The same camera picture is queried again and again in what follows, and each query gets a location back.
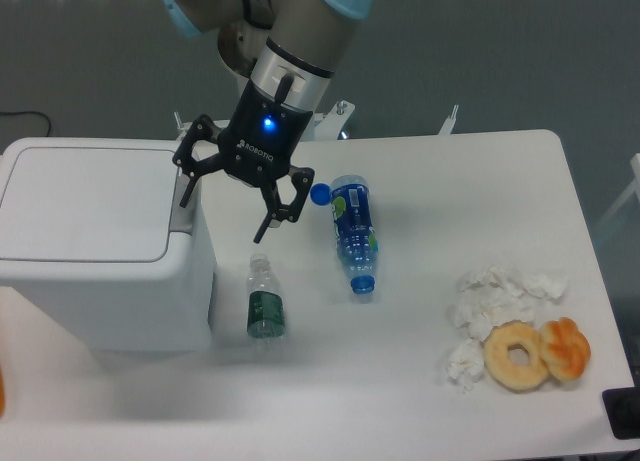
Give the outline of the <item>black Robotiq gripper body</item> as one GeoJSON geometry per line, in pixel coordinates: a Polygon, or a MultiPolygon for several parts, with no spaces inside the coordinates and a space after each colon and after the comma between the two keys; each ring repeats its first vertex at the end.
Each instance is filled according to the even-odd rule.
{"type": "Polygon", "coordinates": [[[312,113],[285,103],[294,76],[286,74],[274,96],[248,82],[226,128],[217,138],[222,169],[252,187],[286,176],[292,154],[312,113]]]}

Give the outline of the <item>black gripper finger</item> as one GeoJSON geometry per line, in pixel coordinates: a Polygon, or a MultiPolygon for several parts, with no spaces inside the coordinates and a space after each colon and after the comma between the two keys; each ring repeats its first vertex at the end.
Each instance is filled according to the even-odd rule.
{"type": "Polygon", "coordinates": [[[291,166],[288,172],[295,196],[289,204],[282,202],[277,181],[267,176],[267,171],[258,167],[258,188],[265,202],[267,213],[258,228],[253,242],[259,244],[270,227],[278,227],[283,221],[298,221],[312,187],[315,171],[310,167],[291,166]]]}
{"type": "Polygon", "coordinates": [[[221,132],[222,129],[208,115],[200,115],[191,124],[176,149],[172,162],[188,178],[187,186],[179,203],[180,207],[188,205],[196,184],[201,177],[222,169],[222,161],[219,154],[202,160],[196,160],[193,156],[193,148],[198,141],[216,144],[221,132]]]}

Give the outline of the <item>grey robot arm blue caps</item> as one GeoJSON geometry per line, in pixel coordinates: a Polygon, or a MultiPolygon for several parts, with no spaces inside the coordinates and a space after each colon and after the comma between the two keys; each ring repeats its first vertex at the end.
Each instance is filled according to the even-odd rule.
{"type": "Polygon", "coordinates": [[[189,36],[236,23],[265,36],[228,125],[199,116],[173,157],[189,179],[182,207],[199,179],[217,171],[259,189],[260,242],[268,228],[300,217],[314,171],[291,157],[373,0],[162,1],[189,36]]]}

